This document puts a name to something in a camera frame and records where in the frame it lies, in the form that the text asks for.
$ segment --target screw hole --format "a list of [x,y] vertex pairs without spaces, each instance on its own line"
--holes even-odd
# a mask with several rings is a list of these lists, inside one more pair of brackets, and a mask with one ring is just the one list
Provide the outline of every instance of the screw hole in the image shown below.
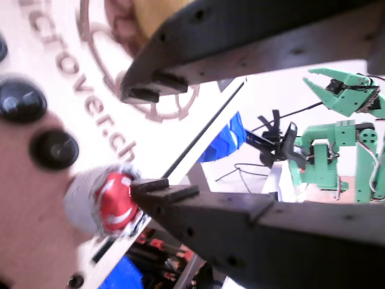
[[198,10],[195,13],[195,18],[198,20],[202,20],[204,15],[205,15],[205,12],[203,10]]
[[364,36],[365,41],[372,41],[374,38],[374,34],[367,34]]
[[303,54],[305,53],[305,50],[302,49],[302,48],[295,48],[291,51],[291,53],[293,53],[294,55],[300,55],[300,54]]
[[189,235],[190,237],[194,236],[194,230],[191,227],[187,228],[187,235]]
[[236,267],[238,265],[238,261],[234,256],[229,256],[227,259],[227,262],[230,264],[232,267]]
[[161,208],[161,207],[156,207],[156,213],[158,214],[158,215],[161,215],[161,214],[163,214],[163,209]]

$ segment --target blue object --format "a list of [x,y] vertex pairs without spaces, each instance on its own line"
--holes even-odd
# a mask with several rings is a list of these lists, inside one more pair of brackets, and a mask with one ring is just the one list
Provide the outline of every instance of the blue object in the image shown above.
[[246,141],[246,131],[243,128],[241,115],[236,113],[222,131],[216,136],[209,147],[200,156],[198,162],[216,161],[228,157],[239,149]]
[[144,289],[142,274],[127,257],[123,257],[99,289]]

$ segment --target black button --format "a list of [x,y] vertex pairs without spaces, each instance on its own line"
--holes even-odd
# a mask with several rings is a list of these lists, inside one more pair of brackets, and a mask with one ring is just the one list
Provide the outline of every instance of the black button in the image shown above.
[[0,80],[0,113],[18,123],[34,122],[44,116],[47,100],[33,84],[21,78]]
[[46,169],[62,170],[71,166],[79,155],[76,140],[60,129],[50,129],[35,136],[30,153],[34,161]]
[[78,273],[75,273],[71,276],[70,280],[68,281],[68,287],[70,289],[79,289],[83,286],[84,278]]
[[2,38],[2,36],[0,35],[0,62],[7,56],[7,53],[8,53],[7,44],[4,38]]

